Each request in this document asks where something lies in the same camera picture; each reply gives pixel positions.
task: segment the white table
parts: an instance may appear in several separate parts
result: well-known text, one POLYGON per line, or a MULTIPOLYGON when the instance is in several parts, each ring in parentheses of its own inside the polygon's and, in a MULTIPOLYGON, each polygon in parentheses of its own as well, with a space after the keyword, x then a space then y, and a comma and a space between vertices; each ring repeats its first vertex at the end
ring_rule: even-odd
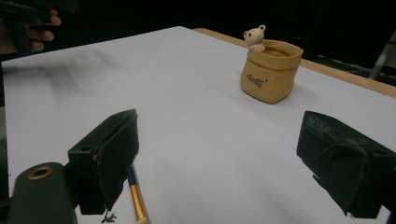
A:
MULTIPOLYGON (((151 223, 386 223, 345 217, 296 155, 305 110, 396 148, 396 100, 300 67, 268 105, 240 90, 247 50, 184 27, 3 63, 10 191, 24 170, 68 162, 108 116, 135 108, 134 165, 151 223)), ((99 223, 103 216, 81 216, 99 223)), ((134 223, 128 184, 113 211, 134 223)))

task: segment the black fabric cover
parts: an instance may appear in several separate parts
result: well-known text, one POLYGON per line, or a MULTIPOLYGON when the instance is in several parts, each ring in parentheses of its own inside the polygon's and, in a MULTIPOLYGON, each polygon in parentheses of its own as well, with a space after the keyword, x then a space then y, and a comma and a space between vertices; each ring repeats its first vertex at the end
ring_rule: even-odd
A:
POLYGON ((305 111, 297 155, 345 215, 376 218, 396 154, 343 122, 305 111))
POLYGON ((132 109, 110 116, 68 151, 67 168, 74 176, 70 186, 83 215, 112 209, 138 149, 132 109))

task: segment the ceramic cup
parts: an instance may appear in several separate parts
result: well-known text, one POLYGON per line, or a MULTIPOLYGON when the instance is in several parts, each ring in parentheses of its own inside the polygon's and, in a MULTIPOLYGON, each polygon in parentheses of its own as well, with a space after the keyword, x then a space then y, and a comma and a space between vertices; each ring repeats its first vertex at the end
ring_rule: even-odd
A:
POLYGON ((291 93, 304 51, 283 41, 262 42, 264 52, 253 50, 247 55, 241 89, 258 100, 275 104, 291 93))

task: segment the finger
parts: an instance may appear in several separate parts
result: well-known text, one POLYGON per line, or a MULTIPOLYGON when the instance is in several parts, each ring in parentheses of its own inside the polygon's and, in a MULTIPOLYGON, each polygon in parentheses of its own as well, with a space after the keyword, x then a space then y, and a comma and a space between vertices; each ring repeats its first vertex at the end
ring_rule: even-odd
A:
POLYGON ((49 8, 49 14, 50 14, 51 16, 57 16, 57 15, 58 15, 58 11, 57 11, 55 8, 50 7, 50 8, 49 8))
POLYGON ((50 17, 50 22, 51 22, 51 25, 58 26, 62 23, 62 20, 55 15, 55 16, 50 17))
POLYGON ((32 46, 32 50, 37 52, 37 51, 41 51, 44 49, 44 44, 41 41, 32 41, 31 42, 31 46, 32 46))
POLYGON ((55 37, 53 32, 28 28, 27 35, 33 40, 51 41, 55 37))

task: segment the brass ring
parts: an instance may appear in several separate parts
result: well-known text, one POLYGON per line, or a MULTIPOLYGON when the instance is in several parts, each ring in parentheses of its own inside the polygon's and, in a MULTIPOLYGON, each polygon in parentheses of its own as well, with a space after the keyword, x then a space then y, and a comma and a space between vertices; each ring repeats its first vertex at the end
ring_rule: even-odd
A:
POLYGON ((53 168, 51 166, 45 165, 35 168, 32 172, 29 173, 27 177, 29 179, 37 180, 46 177, 47 175, 50 175, 52 171, 53 168))

